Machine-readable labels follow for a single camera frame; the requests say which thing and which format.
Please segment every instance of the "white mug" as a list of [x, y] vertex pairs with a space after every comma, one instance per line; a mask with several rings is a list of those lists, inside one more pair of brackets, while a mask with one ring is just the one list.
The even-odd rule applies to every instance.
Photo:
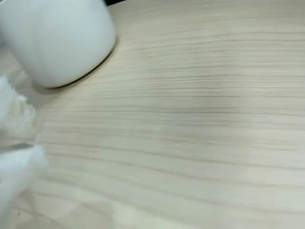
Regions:
[[44, 87], [63, 86], [90, 72], [116, 38], [103, 0], [0, 0], [0, 33]]

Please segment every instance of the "light wood grain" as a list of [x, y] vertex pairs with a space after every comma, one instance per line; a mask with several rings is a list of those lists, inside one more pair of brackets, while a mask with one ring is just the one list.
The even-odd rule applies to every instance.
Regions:
[[50, 171], [15, 229], [303, 229], [305, 2], [128, 0], [90, 75], [30, 83]]

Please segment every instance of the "white tissue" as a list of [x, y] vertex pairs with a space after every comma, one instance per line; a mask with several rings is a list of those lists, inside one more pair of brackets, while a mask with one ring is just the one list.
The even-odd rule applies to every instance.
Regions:
[[[37, 113], [26, 98], [0, 76], [0, 138], [29, 138], [36, 133]], [[47, 166], [44, 148], [25, 143], [0, 147], [0, 229], [8, 226], [10, 203]]]
[[27, 99], [9, 85], [5, 76], [0, 76], [0, 133], [19, 138], [35, 134], [37, 113]]

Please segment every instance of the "table surface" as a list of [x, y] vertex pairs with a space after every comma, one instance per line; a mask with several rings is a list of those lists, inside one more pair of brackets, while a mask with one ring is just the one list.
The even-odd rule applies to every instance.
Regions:
[[305, 3], [128, 0], [119, 40], [63, 88], [0, 73], [41, 114], [49, 172], [15, 229], [303, 229]]

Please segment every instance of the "cup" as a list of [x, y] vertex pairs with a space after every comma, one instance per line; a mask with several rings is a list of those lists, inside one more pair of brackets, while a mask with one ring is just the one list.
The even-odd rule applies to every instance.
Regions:
[[44, 87], [84, 76], [116, 40], [103, 0], [0, 0], [0, 33], [28, 75]]

